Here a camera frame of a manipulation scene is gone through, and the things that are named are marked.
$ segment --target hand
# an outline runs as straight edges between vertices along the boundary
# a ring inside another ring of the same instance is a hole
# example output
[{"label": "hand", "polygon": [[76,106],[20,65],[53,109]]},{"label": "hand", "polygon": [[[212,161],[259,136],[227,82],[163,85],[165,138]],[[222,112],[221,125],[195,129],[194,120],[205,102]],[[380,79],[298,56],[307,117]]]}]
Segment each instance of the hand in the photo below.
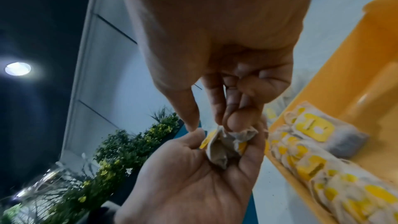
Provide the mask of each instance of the hand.
[{"label": "hand", "polygon": [[256,129],[245,154],[226,170],[197,149],[202,129],[168,141],[145,162],[115,223],[241,224],[264,158],[264,130]]},{"label": "hand", "polygon": [[310,0],[125,3],[154,84],[187,129],[198,127],[191,86],[201,78],[215,121],[239,132],[290,85],[293,48]]}]

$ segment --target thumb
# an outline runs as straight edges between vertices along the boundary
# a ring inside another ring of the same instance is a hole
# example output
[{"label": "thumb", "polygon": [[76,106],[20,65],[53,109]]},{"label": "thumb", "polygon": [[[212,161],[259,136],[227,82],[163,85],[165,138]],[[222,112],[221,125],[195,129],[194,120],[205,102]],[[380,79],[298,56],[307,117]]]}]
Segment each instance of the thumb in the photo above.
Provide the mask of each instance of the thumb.
[{"label": "thumb", "polygon": [[185,90],[161,90],[173,106],[177,115],[185,123],[187,131],[192,132],[199,126],[199,108],[195,102],[192,89]]}]

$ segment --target skin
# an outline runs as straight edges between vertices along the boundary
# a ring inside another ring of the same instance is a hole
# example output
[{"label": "skin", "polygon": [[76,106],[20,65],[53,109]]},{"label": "skin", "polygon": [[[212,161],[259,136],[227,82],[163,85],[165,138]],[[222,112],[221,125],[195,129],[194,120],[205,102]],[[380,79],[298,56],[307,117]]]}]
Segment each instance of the skin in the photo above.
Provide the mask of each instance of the skin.
[{"label": "skin", "polygon": [[145,162],[115,223],[241,224],[264,158],[263,127],[226,170],[198,149],[202,129],[168,141]]},{"label": "skin", "polygon": [[198,127],[191,86],[201,79],[215,121],[239,132],[290,85],[293,48],[310,0],[125,3],[153,82],[187,129]]}]

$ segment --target orange display stand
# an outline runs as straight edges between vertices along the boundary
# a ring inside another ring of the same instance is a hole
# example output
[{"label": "orange display stand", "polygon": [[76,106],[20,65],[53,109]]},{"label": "orange display stand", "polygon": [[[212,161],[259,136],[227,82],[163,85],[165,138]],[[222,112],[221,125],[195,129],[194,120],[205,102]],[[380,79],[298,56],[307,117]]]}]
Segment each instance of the orange display stand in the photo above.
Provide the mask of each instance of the orange display stand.
[{"label": "orange display stand", "polygon": [[[375,0],[364,12],[359,24],[285,111],[308,101],[368,133],[371,138],[352,161],[398,188],[398,0]],[[270,132],[282,124],[281,115]],[[266,156],[321,223],[337,223],[269,151]]]}]

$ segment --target ceiling light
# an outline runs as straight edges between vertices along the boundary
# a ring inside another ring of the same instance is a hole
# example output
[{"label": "ceiling light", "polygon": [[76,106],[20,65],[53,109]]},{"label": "ceiling light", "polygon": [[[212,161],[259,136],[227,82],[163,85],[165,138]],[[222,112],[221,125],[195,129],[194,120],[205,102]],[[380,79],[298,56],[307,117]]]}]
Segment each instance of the ceiling light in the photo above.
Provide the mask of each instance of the ceiling light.
[{"label": "ceiling light", "polygon": [[32,70],[31,66],[23,62],[14,62],[5,67],[5,72],[9,75],[26,75]]}]

